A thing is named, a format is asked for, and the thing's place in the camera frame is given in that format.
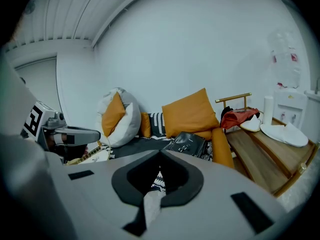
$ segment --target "white paper towel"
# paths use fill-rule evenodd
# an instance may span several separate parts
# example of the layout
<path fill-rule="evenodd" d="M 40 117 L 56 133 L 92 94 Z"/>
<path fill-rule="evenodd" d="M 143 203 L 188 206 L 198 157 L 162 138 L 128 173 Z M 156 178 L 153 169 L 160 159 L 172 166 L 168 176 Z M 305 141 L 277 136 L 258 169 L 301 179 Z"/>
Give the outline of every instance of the white paper towel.
<path fill-rule="evenodd" d="M 274 97 L 265 96 L 263 119 L 262 119 L 262 123 L 264 125 L 271 125 L 273 113 L 274 113 Z"/>

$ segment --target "black and white patterned cushion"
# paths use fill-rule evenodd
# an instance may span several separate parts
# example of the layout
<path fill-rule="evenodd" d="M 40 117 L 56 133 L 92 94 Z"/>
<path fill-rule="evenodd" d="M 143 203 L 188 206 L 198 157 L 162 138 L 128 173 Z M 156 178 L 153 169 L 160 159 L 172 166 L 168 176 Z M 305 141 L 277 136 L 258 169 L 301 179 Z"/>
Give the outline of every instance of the black and white patterned cushion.
<path fill-rule="evenodd" d="M 163 113 L 148 114 L 151 125 L 151 135 L 162 137 L 166 135 L 165 121 Z"/>

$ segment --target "white bean bag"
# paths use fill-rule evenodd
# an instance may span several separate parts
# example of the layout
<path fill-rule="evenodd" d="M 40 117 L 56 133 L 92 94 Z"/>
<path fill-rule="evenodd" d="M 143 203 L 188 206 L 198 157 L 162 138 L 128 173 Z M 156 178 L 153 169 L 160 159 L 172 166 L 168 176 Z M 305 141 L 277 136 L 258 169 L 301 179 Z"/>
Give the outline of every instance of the white bean bag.
<path fill-rule="evenodd" d="M 113 133 L 108 138 L 104 135 L 102 129 L 102 116 L 106 112 L 107 107 L 112 101 L 116 92 L 119 93 L 125 114 L 115 127 Z M 95 121 L 95 129 L 101 133 L 101 143 L 109 145 L 112 148 L 118 148 L 131 141 L 138 133 L 141 124 L 141 113 L 139 105 L 135 97 L 122 88 L 114 88 L 109 91 L 99 101 L 97 106 L 97 117 Z"/>

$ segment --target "guitar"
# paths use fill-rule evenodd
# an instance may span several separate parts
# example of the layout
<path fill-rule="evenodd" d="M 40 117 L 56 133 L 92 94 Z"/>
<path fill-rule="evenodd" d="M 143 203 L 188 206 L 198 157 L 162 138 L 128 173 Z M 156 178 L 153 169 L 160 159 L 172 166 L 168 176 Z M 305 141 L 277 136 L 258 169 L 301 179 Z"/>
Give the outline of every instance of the guitar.
<path fill-rule="evenodd" d="M 76 158 L 76 159 L 73 159 L 71 161 L 68 161 L 67 163 L 65 163 L 64 165 L 65 166 L 72 166 L 72 165 L 78 165 L 80 164 L 81 162 L 89 159 L 90 157 L 92 157 L 94 154 L 102 151 L 102 150 L 106 150 L 108 148 L 108 146 L 103 146 L 102 143 L 100 142 L 100 140 L 97 141 L 98 143 L 98 146 L 91 150 L 88 154 L 85 154 L 83 157 L 81 158 Z"/>

